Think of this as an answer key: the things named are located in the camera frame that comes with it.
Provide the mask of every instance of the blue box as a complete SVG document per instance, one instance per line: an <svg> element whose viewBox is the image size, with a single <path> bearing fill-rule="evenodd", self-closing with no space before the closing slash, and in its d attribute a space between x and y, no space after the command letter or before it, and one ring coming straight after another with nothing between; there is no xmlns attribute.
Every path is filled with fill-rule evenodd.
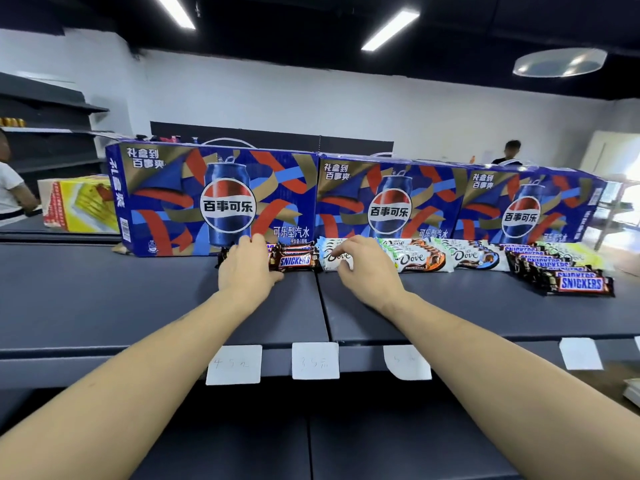
<svg viewBox="0 0 640 480"><path fill-rule="evenodd" d="M569 168L476 165L453 238L579 242L605 186L604 180Z"/></svg>
<svg viewBox="0 0 640 480"><path fill-rule="evenodd" d="M450 237L468 168L320 154L316 237Z"/></svg>
<svg viewBox="0 0 640 480"><path fill-rule="evenodd" d="M106 148L125 247L208 256L242 235L313 240L315 153L123 140Z"/></svg>

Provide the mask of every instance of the yellow box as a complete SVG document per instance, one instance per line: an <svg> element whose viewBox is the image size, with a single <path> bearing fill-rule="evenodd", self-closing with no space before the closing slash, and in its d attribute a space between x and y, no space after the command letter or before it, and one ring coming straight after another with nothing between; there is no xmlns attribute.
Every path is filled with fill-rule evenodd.
<svg viewBox="0 0 640 480"><path fill-rule="evenodd" d="M38 181L44 224L69 232L119 233L106 175Z"/></svg>

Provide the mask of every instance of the pepsi can graphic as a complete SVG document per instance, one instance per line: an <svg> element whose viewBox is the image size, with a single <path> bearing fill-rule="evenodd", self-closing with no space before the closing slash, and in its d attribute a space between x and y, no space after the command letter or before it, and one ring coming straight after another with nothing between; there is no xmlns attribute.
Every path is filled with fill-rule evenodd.
<svg viewBox="0 0 640 480"><path fill-rule="evenodd" d="M402 237L402 229L411 218L413 190L412 178L404 171L386 175L378 186L380 192L373 197L367 218L373 237Z"/></svg>
<svg viewBox="0 0 640 480"><path fill-rule="evenodd" d="M251 236L257 206L249 185L246 166L233 162L233 157L207 165L200 211L212 246L229 247Z"/></svg>
<svg viewBox="0 0 640 480"><path fill-rule="evenodd" d="M504 244L526 244L529 233L539 220L541 201L545 186L536 180L532 184L521 185L502 215L502 238Z"/></svg>

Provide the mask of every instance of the hand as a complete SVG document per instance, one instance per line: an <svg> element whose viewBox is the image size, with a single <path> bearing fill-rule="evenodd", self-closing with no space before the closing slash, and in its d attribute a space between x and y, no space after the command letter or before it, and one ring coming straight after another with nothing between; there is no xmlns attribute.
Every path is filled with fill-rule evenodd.
<svg viewBox="0 0 640 480"><path fill-rule="evenodd" d="M361 235L350 237L331 254L340 256L343 253L353 257L353 270L347 261L338 266L343 284L365 305L388 316L389 305L397 303L405 293L394 262L375 239Z"/></svg>
<svg viewBox="0 0 640 480"><path fill-rule="evenodd" d="M231 299L238 300L239 305L247 306L248 314L251 314L283 277L279 271L269 271L264 236L255 234L249 239L244 235L220 265L218 288L228 292Z"/></svg>

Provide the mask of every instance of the price tag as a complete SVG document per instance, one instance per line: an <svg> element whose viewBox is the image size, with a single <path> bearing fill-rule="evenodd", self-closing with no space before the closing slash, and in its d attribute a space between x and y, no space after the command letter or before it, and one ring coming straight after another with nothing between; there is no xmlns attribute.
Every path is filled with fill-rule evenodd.
<svg viewBox="0 0 640 480"><path fill-rule="evenodd" d="M560 340L560 352L567 371L602 371L602 361L594 339Z"/></svg>
<svg viewBox="0 0 640 480"><path fill-rule="evenodd" d="M293 379L340 379L338 344L299 342L291 345Z"/></svg>
<svg viewBox="0 0 640 480"><path fill-rule="evenodd" d="M427 381L431 379L431 366L412 345L383 346L387 368L398 379L404 381Z"/></svg>
<svg viewBox="0 0 640 480"><path fill-rule="evenodd" d="M261 370L261 345L224 345L209 363L205 384L258 384Z"/></svg>

